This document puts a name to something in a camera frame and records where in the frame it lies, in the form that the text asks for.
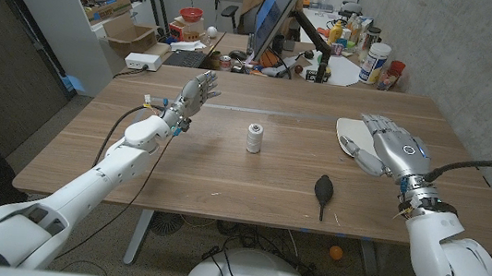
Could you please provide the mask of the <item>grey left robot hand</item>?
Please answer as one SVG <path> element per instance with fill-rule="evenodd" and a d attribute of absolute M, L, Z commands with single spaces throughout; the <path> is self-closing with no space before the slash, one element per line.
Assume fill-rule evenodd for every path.
<path fill-rule="evenodd" d="M 218 85 L 217 79 L 215 71 L 206 71 L 190 79 L 177 98 L 163 112 L 162 119 L 165 123 L 169 126 L 177 125 L 198 113 L 208 99 L 221 95 L 220 91 L 215 90 Z"/>

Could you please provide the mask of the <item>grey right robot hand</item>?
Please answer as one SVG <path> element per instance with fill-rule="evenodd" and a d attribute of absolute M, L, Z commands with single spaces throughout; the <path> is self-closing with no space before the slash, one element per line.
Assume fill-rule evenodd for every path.
<path fill-rule="evenodd" d="M 388 174 L 395 183 L 405 176 L 430 172 L 429 153 L 420 138 L 411 136 L 386 116 L 363 114 L 362 118 L 372 136 L 376 155 L 360 149 L 351 138 L 339 136 L 339 141 L 364 172 L 374 176 Z"/>

